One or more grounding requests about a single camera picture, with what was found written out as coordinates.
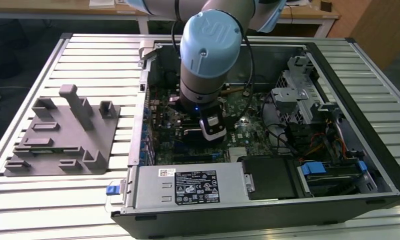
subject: table leg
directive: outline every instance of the table leg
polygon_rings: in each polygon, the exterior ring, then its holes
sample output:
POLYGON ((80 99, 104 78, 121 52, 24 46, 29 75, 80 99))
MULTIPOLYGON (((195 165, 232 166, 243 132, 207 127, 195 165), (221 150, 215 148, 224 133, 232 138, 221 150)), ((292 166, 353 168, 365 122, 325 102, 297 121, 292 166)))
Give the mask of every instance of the table leg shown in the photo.
POLYGON ((149 34, 149 30, 148 30, 148 16, 139 16, 137 17, 137 24, 139 24, 139 32, 143 35, 149 34))
POLYGON ((319 26, 317 32, 315 33, 315 38, 325 38, 331 31, 335 19, 324 19, 321 25, 319 26))

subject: white paper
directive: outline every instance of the white paper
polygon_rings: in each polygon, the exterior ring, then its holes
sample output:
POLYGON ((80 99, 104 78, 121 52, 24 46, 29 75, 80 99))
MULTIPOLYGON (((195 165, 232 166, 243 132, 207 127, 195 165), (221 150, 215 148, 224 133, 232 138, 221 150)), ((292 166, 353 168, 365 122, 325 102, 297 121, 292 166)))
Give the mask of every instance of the white paper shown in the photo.
POLYGON ((116 7, 115 0, 89 0, 91 9, 112 9, 116 7))
POLYGON ((285 4, 289 5, 292 8, 296 8, 296 7, 300 7, 300 6, 309 5, 311 2, 309 2, 309 0, 297 0, 297 1, 287 2, 285 4))
POLYGON ((129 5, 127 0, 115 0, 116 4, 129 5))

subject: ur logo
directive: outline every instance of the ur logo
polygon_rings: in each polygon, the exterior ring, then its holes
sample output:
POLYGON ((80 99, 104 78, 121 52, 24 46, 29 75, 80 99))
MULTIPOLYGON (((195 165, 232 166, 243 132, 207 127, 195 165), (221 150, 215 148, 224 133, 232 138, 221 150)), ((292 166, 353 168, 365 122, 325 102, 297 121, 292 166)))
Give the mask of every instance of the ur logo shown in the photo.
POLYGON ((201 26, 201 33, 215 39, 216 43, 221 43, 227 37, 231 26, 220 21, 209 22, 205 18, 201 26))

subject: motherboard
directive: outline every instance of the motherboard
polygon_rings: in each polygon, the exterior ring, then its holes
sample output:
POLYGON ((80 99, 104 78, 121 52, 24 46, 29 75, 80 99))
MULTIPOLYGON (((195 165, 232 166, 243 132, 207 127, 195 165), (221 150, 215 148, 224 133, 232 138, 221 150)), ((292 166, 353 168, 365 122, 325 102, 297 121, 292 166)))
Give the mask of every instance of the motherboard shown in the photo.
MULTIPOLYGON (((264 93, 255 94, 245 116, 219 142, 208 142, 203 138, 197 118, 168 106, 169 97, 176 95, 176 89, 152 89, 149 95, 155 165, 228 163, 235 162, 239 156, 272 154, 268 131, 261 120, 264 93)), ((247 106, 248 97, 237 91, 217 100, 223 116, 237 116, 247 106)))

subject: gray plastic stand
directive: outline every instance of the gray plastic stand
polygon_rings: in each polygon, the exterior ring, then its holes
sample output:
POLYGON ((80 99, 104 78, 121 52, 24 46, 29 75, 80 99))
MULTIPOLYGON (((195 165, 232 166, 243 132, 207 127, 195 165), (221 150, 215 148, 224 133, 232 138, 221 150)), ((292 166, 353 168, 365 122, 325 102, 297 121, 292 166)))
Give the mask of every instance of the gray plastic stand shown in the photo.
POLYGON ((5 164, 8 177, 104 174, 108 169, 120 106, 111 101, 91 106, 76 85, 63 85, 59 95, 69 106, 56 106, 48 97, 35 102, 36 117, 5 164))

